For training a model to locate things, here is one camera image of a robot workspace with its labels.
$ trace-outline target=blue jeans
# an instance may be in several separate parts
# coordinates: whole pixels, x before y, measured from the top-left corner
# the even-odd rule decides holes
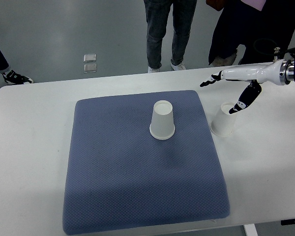
[[[149,67],[158,69],[161,64],[162,41],[171,5],[173,5],[174,37],[172,43],[173,65],[183,61],[189,40],[191,23],[197,0],[144,0],[147,15],[147,61]]]

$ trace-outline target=white robotic arm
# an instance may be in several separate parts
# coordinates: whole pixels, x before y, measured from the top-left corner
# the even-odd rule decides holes
[[[200,86],[204,87],[214,84],[216,81],[247,81],[250,85],[243,91],[235,106],[230,109],[230,114],[238,112],[247,108],[261,93],[262,88],[260,84],[270,81],[276,85],[288,85],[291,81],[295,81],[295,60],[278,60],[275,57],[271,64],[249,64],[237,65],[211,77],[203,82]]]

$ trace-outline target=sneaker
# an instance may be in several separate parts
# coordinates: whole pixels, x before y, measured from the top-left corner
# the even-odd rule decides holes
[[[159,72],[159,71],[160,71],[159,68],[158,69],[152,69],[151,67],[148,67],[148,70],[147,70],[148,73],[156,73],[156,72]]]
[[[14,70],[11,70],[7,75],[2,74],[4,81],[8,85],[23,85],[23,84],[33,84],[34,81],[29,77],[17,74]]]
[[[185,64],[183,62],[180,63],[179,65],[173,65],[171,63],[171,66],[172,66],[173,70],[185,70],[186,69]]]

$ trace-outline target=white sneaker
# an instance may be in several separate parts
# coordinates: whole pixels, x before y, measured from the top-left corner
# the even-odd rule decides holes
[[[160,71],[159,68],[158,69],[152,69],[151,67],[148,67],[148,70],[147,70],[148,73],[156,73],[156,72],[159,72],[159,71]]]
[[[185,70],[186,69],[185,64],[183,62],[180,63],[179,65],[173,65],[171,63],[171,66],[172,66],[173,70]]]

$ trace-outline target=white paper cup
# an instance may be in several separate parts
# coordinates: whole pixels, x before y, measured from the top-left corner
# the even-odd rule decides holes
[[[160,140],[169,139],[174,134],[173,106],[170,102],[160,100],[154,104],[149,131],[154,138]]]
[[[234,103],[223,103],[210,124],[211,131],[218,136],[229,136],[234,127],[237,113],[230,114],[229,110],[234,107]]]

